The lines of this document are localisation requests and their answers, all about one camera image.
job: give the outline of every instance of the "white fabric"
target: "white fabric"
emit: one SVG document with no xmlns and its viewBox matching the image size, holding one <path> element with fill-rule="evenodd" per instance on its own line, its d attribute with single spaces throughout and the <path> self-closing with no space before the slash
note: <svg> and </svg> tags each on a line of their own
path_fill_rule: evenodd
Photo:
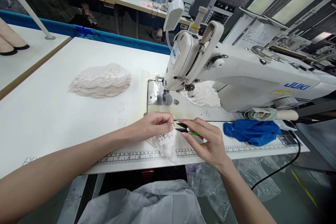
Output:
<svg viewBox="0 0 336 224">
<path fill-rule="evenodd" d="M 195 84 L 196 96 L 194 98 L 188 97 L 187 91 L 181 91 L 181 95 L 191 103 L 197 106 L 220 107 L 221 101 L 218 93 L 212 87 L 211 82 L 201 82 Z"/>
<path fill-rule="evenodd" d="M 159 134 L 147 140 L 155 149 L 161 151 L 170 162 L 176 165 L 176 153 L 175 153 L 175 141 L 176 141 L 176 129 L 174 124 L 173 130 L 169 133 Z"/>
<path fill-rule="evenodd" d="M 111 191 L 90 200 L 78 224 L 205 224 L 195 193 L 184 180 L 156 181 L 133 192 Z"/>
<path fill-rule="evenodd" d="M 91 98 L 113 97 L 130 85 L 131 75 L 120 65 L 94 66 L 81 72 L 70 85 L 69 91 Z"/>
</svg>

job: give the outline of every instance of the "white lace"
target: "white lace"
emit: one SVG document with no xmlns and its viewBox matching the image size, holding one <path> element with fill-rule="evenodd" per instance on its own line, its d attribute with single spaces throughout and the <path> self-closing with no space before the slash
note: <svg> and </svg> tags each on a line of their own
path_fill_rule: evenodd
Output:
<svg viewBox="0 0 336 224">
<path fill-rule="evenodd" d="M 176 153 L 175 153 L 175 141 L 176 141 L 176 129 L 174 124 L 169 124 L 173 126 L 173 130 L 168 133 L 156 135 L 147 140 L 150 145 L 155 149 L 161 151 L 164 155 L 167 156 L 169 161 L 176 165 Z"/>
<path fill-rule="evenodd" d="M 181 95 L 191 103 L 197 106 L 220 107 L 221 101 L 217 92 L 212 87 L 210 82 L 201 82 L 195 84 L 196 96 L 194 98 L 188 97 L 187 91 L 181 91 Z"/>
<path fill-rule="evenodd" d="M 120 65 L 94 66 L 85 69 L 72 82 L 69 92 L 91 98 L 117 96 L 130 85 L 131 75 Z"/>
</svg>

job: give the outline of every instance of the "person's left hand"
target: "person's left hand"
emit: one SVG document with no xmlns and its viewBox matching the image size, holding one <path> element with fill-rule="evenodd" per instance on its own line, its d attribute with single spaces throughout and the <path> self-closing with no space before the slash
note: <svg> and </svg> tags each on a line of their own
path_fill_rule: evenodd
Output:
<svg viewBox="0 0 336 224">
<path fill-rule="evenodd" d="M 153 111 L 121 130 L 124 131 L 129 143 L 141 142 L 174 129 L 173 126 L 164 123 L 174 124 L 172 114 Z"/>
</svg>

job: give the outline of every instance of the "workbench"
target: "workbench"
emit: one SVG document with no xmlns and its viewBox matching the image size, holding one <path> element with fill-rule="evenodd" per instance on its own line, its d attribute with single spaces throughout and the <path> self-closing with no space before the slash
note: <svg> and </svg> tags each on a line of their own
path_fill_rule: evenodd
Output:
<svg viewBox="0 0 336 224">
<path fill-rule="evenodd" d="M 163 74 L 169 55 L 73 38 L 33 75 L 0 101 L 0 178 L 41 156 L 80 144 L 142 118 L 146 111 L 143 72 Z M 92 66 L 117 63 L 132 76 L 122 94 L 105 99 L 68 92 L 72 80 Z M 210 122 L 223 128 L 223 122 Z M 279 139 L 266 146 L 240 143 L 223 135 L 232 159 L 296 153 Z M 302 152 L 309 151 L 305 145 Z M 204 162 L 177 134 L 177 165 Z M 99 160 L 87 174 L 174 166 L 146 142 L 127 146 Z"/>
<path fill-rule="evenodd" d="M 46 40 L 41 30 L 9 25 L 30 46 L 11 56 L 0 56 L 0 100 L 70 41 L 69 36 L 54 34 Z"/>
<path fill-rule="evenodd" d="M 114 5 L 121 5 L 125 7 L 129 7 L 136 10 L 136 38 L 139 38 L 139 11 L 146 12 L 148 14 L 152 14 L 153 16 L 157 16 L 160 18 L 166 18 L 167 12 L 159 9 L 153 9 L 147 7 L 147 4 L 152 3 L 150 0 L 98 0 L 105 3 L 108 3 L 109 8 L 113 8 L 115 22 L 117 24 L 117 33 L 120 34 L 119 30 L 119 13 L 114 8 Z M 190 25 L 192 21 L 187 20 L 186 18 L 182 17 L 180 19 L 181 24 Z"/>
</svg>

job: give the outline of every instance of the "sewing machine knob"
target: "sewing machine knob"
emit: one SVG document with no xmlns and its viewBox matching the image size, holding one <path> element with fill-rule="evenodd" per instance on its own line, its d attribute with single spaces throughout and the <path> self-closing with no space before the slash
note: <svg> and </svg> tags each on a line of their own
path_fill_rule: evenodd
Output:
<svg viewBox="0 0 336 224">
<path fill-rule="evenodd" d="M 191 90 L 188 92 L 188 97 L 189 98 L 194 98 L 196 96 L 196 92 L 194 90 Z"/>
<path fill-rule="evenodd" d="M 224 60 L 223 59 L 217 59 L 214 62 L 214 65 L 215 65 L 216 68 L 221 68 L 224 65 Z"/>
</svg>

